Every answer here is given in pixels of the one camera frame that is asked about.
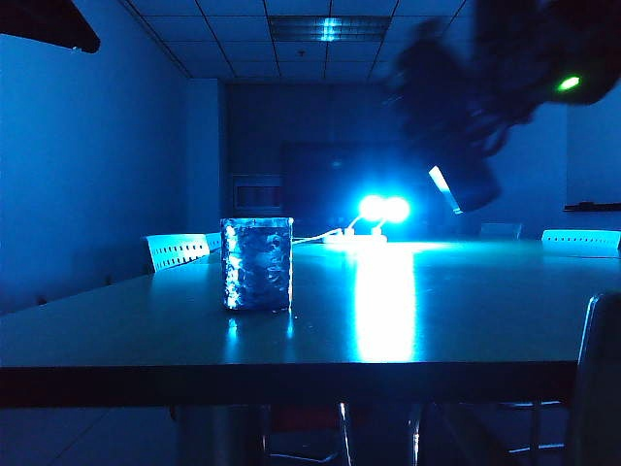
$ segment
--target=white cable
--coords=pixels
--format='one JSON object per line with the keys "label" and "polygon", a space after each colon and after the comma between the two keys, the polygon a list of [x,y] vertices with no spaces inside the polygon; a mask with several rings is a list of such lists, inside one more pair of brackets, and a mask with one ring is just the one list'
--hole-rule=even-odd
{"label": "white cable", "polygon": [[291,244],[298,245],[300,243],[306,243],[308,241],[320,240],[321,238],[325,238],[326,236],[339,235],[339,234],[343,234],[343,231],[340,228],[335,228],[334,230],[326,231],[325,233],[321,233],[320,235],[317,235],[317,236],[311,236],[310,238],[298,238],[296,240],[293,240]]}

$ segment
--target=green light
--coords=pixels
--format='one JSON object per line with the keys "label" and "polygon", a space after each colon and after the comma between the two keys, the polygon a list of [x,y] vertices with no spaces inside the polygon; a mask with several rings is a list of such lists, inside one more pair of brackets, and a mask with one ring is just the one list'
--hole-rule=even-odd
{"label": "green light", "polygon": [[565,92],[567,90],[571,90],[574,87],[577,87],[580,84],[580,77],[578,76],[570,76],[565,78],[562,83],[558,85],[556,90],[559,92]]}

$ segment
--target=cylindrical container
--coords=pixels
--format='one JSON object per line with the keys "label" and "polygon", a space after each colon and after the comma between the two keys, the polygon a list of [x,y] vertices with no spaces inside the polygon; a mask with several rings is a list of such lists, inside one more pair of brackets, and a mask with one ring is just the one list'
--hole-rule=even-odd
{"label": "cylindrical container", "polygon": [[223,218],[224,306],[234,311],[287,310],[291,305],[293,218]]}

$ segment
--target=table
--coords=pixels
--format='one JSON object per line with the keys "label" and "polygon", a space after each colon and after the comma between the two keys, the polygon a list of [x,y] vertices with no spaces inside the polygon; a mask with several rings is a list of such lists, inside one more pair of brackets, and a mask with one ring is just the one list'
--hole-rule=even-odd
{"label": "table", "polygon": [[621,261],[540,242],[294,247],[290,313],[220,305],[217,254],[0,318],[0,407],[569,397]]}

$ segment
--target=ceiling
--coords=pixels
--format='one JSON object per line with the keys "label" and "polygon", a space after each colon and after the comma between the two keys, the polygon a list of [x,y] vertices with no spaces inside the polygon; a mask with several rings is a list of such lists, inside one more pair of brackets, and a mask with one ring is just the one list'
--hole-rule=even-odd
{"label": "ceiling", "polygon": [[[416,24],[438,17],[466,57],[474,0],[122,0],[190,78],[368,83],[386,79]],[[380,42],[275,42],[269,16],[386,16]]]}

